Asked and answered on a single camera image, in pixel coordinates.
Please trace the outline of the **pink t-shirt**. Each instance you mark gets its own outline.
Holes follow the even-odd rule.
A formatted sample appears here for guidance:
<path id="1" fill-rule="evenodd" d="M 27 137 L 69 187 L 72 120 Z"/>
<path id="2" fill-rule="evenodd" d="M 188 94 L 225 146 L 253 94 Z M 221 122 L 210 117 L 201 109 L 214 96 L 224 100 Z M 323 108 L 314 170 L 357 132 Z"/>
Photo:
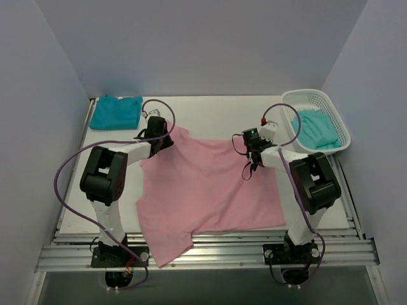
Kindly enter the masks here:
<path id="1" fill-rule="evenodd" d="M 283 226 L 275 170 L 258 168 L 242 178 L 242 139 L 195 139 L 177 126 L 174 145 L 141 163 L 144 175 L 137 215 L 157 266 L 193 247 L 199 233 Z"/>

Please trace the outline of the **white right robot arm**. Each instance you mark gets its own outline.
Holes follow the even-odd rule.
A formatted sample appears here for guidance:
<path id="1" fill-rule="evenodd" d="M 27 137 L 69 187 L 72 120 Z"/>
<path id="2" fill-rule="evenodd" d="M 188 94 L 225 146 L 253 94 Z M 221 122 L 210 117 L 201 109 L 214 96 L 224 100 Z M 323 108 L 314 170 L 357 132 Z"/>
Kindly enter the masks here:
<path id="1" fill-rule="evenodd" d="M 242 138 L 252 171 L 259 166 L 274 168 L 289 177 L 301 218 L 289 228 L 289 242 L 283 245 L 282 254 L 289 262 L 297 262 L 305 255 L 304 245 L 317 234 L 322 216 L 341 197 L 341 187 L 328 157 L 322 152 L 304 154 L 285 150 L 262 139 L 256 128 L 243 131 Z"/>

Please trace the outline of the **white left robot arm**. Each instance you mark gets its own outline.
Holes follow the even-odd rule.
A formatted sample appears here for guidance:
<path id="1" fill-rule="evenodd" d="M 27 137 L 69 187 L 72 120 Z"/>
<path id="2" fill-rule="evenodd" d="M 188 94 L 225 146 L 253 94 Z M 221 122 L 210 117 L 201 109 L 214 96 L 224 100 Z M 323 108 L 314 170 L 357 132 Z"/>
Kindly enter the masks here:
<path id="1" fill-rule="evenodd" d="M 79 188 L 91 202 L 97 222 L 103 226 L 99 233 L 99 247 L 107 249 L 105 258 L 113 266 L 122 266 L 128 260 L 127 248 L 120 245 L 127 245 L 127 235 L 118 206 L 127 167 L 172 146 L 174 142 L 168 132 L 164 118 L 151 116 L 138 142 L 112 149 L 95 146 L 90 151 Z"/>

